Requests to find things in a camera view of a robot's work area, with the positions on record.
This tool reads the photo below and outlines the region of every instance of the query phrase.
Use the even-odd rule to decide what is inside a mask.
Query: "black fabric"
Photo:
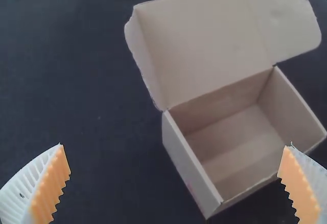
[[[150,0],[0,0],[0,186],[61,142],[72,170],[54,223],[205,223],[161,143],[161,117],[124,39]],[[280,68],[327,127],[322,44]],[[327,145],[312,157],[327,166]],[[207,223],[297,223],[272,183]]]

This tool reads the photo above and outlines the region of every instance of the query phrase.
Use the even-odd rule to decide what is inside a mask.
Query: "box bottom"
[[[186,140],[225,201],[277,172],[285,146],[258,104]]]

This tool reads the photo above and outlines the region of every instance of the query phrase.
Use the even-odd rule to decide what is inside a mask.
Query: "box lid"
[[[134,6],[127,44],[165,110],[316,48],[308,0],[156,0]]]

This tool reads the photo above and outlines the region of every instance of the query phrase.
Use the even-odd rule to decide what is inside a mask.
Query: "table surface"
[[[0,187],[61,142],[72,176],[54,223],[297,223],[278,181],[203,219],[125,43],[145,1],[0,0]],[[279,67],[327,127],[327,1],[310,2],[322,44]]]

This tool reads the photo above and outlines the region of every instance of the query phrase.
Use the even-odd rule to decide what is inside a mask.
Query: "open cardboard box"
[[[125,36],[205,218],[276,179],[285,144],[326,137],[274,66],[320,44],[308,0],[157,0],[134,7]]]

